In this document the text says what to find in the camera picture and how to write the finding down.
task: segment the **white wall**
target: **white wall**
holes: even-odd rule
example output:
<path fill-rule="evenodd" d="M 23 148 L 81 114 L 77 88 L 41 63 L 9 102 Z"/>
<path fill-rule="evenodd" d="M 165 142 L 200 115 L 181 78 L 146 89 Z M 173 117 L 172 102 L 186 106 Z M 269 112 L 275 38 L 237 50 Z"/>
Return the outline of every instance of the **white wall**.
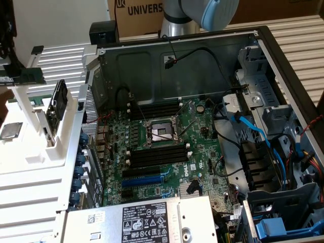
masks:
<path fill-rule="evenodd" d="M 14 10 L 16 52 L 24 65 L 34 46 L 90 42 L 91 24 L 109 18 L 107 0 L 14 0 Z"/>

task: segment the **circuit board card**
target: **circuit board card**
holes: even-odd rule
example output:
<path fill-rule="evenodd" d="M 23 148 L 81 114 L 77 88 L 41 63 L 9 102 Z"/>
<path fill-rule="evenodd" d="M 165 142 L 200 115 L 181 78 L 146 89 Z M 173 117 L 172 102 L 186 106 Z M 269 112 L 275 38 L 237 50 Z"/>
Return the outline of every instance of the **circuit board card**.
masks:
<path fill-rule="evenodd" d="M 205 102 L 199 99 L 191 99 L 182 101 L 183 104 L 191 101 L 184 107 L 179 115 L 179 127 L 184 130 L 192 121 L 193 125 L 183 134 L 182 140 L 190 144 L 192 156 L 189 161 L 183 163 L 175 163 L 162 165 L 160 170 L 167 173 L 162 184 L 151 184 L 143 186 L 134 186 L 132 198 L 122 198 L 122 172 L 128 169 L 126 165 L 126 150 L 128 147 L 136 144 L 136 149 L 147 149 L 146 128 L 143 120 L 131 121 L 126 112 L 117 112 L 110 117 L 107 123 L 102 121 L 101 130 L 111 130 L 112 135 L 110 143 L 117 146 L 114 150 L 113 159 L 111 152 L 105 149 L 104 152 L 104 168 L 105 168 L 105 187 L 103 205 L 119 205 L 130 203 L 136 200 L 157 199 L 164 197 L 173 197 L 178 195 L 180 186 L 190 183 L 196 179 L 202 188 L 202 194 L 210 197 L 211 205 L 217 211 L 230 212 L 232 204 L 230 200 L 224 199 L 224 194 L 228 192 L 228 184 L 226 178 L 218 177 L 210 171 L 209 164 L 215 163 L 221 157 L 221 149 L 218 139 L 212 138 L 212 108 L 204 108 L 203 112 L 198 113 L 197 107 L 204 106 Z M 132 137 L 133 129 L 138 132 L 138 139 L 134 141 Z M 170 145 L 173 141 L 163 141 L 159 145 Z M 217 171 L 225 173 L 224 168 L 217 168 Z"/>

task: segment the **logo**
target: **logo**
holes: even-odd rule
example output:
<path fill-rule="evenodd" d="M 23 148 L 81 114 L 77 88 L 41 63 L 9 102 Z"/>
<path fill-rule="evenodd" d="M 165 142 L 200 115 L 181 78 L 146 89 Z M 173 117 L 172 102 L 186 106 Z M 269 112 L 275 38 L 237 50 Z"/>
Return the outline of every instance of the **logo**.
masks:
<path fill-rule="evenodd" d="M 156 223 L 154 222 L 154 219 L 152 219 L 150 226 L 155 226 Z"/>
<path fill-rule="evenodd" d="M 125 0 L 116 0 L 116 6 L 117 8 L 125 8 L 126 7 L 126 3 Z"/>
<path fill-rule="evenodd" d="M 157 222 L 158 222 L 158 224 L 163 224 L 163 223 L 164 223 L 164 219 L 160 217 L 160 218 L 157 220 Z"/>
<path fill-rule="evenodd" d="M 132 221 L 131 220 L 123 222 L 123 230 L 124 231 L 132 230 Z"/>
<path fill-rule="evenodd" d="M 162 3 L 137 5 L 137 6 L 130 6 L 127 8 L 128 8 L 128 15 L 130 15 L 130 16 L 163 12 L 163 4 Z"/>
<path fill-rule="evenodd" d="M 143 219 L 133 220 L 133 230 L 143 229 Z"/>

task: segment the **capacitor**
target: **capacitor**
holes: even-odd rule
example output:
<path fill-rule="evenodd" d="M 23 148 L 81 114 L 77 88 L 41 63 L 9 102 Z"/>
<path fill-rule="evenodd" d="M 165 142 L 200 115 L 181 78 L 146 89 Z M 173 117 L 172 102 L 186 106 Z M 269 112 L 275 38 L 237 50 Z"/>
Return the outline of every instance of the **capacitor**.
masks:
<path fill-rule="evenodd" d="M 205 112 L 205 108 L 202 105 L 198 105 L 196 111 L 198 114 L 203 114 Z"/>
<path fill-rule="evenodd" d="M 225 192 L 225 193 L 223 193 L 223 195 L 224 195 L 224 200 L 227 201 L 228 200 L 228 193 Z"/>

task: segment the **chip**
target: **chip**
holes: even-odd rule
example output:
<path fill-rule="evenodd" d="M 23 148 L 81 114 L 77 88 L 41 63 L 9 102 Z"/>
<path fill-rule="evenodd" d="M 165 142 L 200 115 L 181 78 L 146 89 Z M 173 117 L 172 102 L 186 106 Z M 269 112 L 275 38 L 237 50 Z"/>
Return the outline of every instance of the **chip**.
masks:
<path fill-rule="evenodd" d="M 218 184 L 218 179 L 217 178 L 213 179 L 213 185 L 217 185 L 217 184 Z"/>

